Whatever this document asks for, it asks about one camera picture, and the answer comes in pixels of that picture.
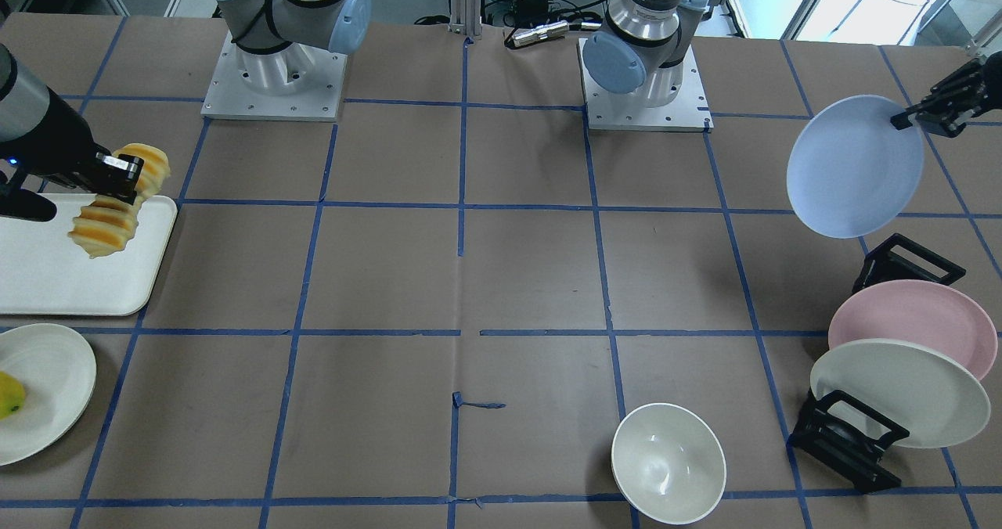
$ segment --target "blue plate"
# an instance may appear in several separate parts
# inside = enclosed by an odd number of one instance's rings
[[[787,194],[801,221],[830,237],[856,237],[894,219],[922,178],[922,135],[895,129],[905,110],[859,95],[823,109],[804,128],[787,166]]]

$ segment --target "pink plate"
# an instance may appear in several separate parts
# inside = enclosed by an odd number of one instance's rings
[[[874,338],[938,351],[978,380],[991,371],[999,345],[992,319],[977,302],[928,281],[890,281],[852,295],[832,319],[828,346]]]

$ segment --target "lemon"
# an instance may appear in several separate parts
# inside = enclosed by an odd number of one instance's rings
[[[0,420],[24,406],[24,385],[0,371]]]

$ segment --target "bread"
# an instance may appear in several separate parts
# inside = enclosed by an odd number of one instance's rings
[[[163,181],[170,176],[167,155],[146,144],[126,144],[111,155],[135,155],[142,159],[142,171],[136,182],[136,196],[132,204],[97,194],[90,205],[80,208],[80,215],[73,218],[73,229],[68,233],[74,243],[83,247],[91,258],[110,255],[125,248],[135,236],[140,205],[147,198],[160,192]]]

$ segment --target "metal base plate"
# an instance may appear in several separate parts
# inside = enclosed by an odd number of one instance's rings
[[[633,94],[617,95],[595,83],[584,66],[580,51],[587,39],[578,40],[578,61],[592,130],[647,130],[650,132],[702,132],[713,128],[702,79],[692,49],[683,59],[684,79],[675,100],[661,107],[645,107]]]
[[[219,61],[208,84],[201,114],[225,120],[298,120],[337,122],[348,56],[304,45],[315,66],[304,77],[304,90],[291,95],[266,95],[243,82],[236,62],[236,45],[226,34]]]

